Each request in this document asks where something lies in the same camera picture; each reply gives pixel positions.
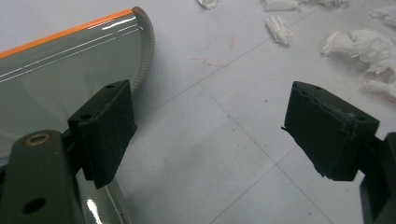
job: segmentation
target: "white tissue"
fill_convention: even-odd
[[[326,7],[334,4],[336,7],[341,6],[343,3],[349,4],[351,0],[318,0],[319,3],[325,5]]]
[[[218,0],[197,0],[199,4],[207,9],[213,9],[218,6]]]
[[[323,55],[343,53],[370,64],[367,72],[380,74],[391,69],[396,72],[396,52],[392,42],[376,31],[355,30],[349,35],[335,32],[326,40]]]
[[[396,27],[396,5],[381,7],[370,12],[373,18],[384,17],[384,23]]]
[[[293,33],[288,28],[288,25],[280,17],[270,16],[267,18],[265,23],[267,24],[268,29],[270,29],[271,34],[277,43],[280,42],[284,45],[290,44],[291,40],[293,39]]]
[[[281,11],[292,8],[300,8],[300,2],[295,0],[266,0],[265,11]]]
[[[370,12],[370,15],[374,18],[380,18],[383,16],[396,18],[396,5],[374,9]]]
[[[385,93],[386,95],[396,98],[396,83],[388,84],[370,80],[366,83],[365,88],[373,93]]]

